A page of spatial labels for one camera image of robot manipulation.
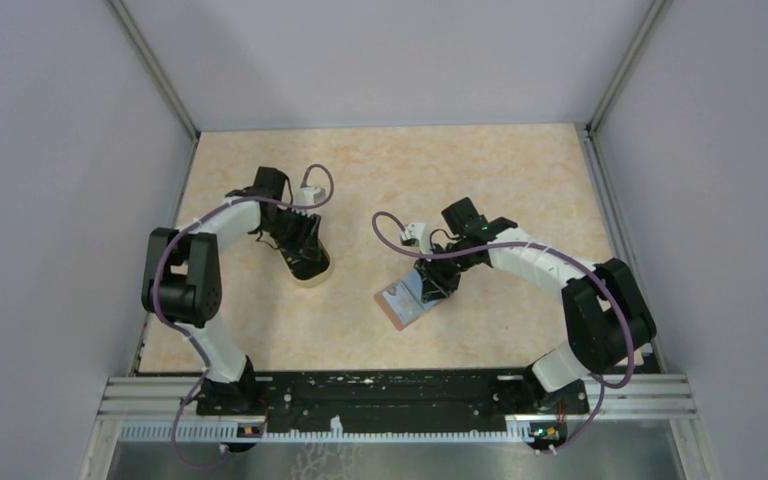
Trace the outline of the beige oval card tray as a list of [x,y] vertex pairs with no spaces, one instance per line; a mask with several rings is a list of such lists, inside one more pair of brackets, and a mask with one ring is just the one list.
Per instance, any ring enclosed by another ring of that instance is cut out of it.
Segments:
[[326,281],[332,274],[331,258],[323,254],[317,260],[286,257],[287,266],[293,281],[302,288],[313,288]]

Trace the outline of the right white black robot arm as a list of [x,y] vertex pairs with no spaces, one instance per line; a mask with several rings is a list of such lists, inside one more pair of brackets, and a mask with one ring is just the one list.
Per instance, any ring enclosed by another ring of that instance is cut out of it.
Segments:
[[630,267],[620,259],[579,260],[527,234],[505,217],[480,214],[465,197],[442,212],[452,239],[436,243],[420,223],[404,228],[401,242],[418,247],[415,263],[424,301],[443,300],[469,269],[486,265],[521,278],[557,300],[565,341],[525,372],[523,398],[536,412],[550,411],[567,385],[602,375],[649,343],[657,327]]

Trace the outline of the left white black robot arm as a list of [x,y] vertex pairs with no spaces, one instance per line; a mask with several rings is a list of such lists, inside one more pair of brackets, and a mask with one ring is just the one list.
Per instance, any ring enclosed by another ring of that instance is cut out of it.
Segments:
[[291,277],[305,287],[324,281],[332,268],[319,238],[319,207],[333,197],[333,176],[325,187],[310,183],[310,165],[298,188],[274,167],[258,168],[252,185],[228,192],[222,202],[180,228],[157,228],[148,239],[141,292],[144,309],[179,332],[204,363],[187,401],[211,413],[252,411],[260,388],[250,357],[231,339],[220,317],[223,299],[221,253],[242,237],[268,236]]

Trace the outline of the brown leather card holder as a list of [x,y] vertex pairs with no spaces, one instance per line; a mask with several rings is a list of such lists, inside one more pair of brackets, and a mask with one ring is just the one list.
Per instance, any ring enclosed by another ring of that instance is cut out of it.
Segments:
[[421,281],[415,269],[373,295],[373,300],[397,331],[403,331],[445,300],[421,300]]

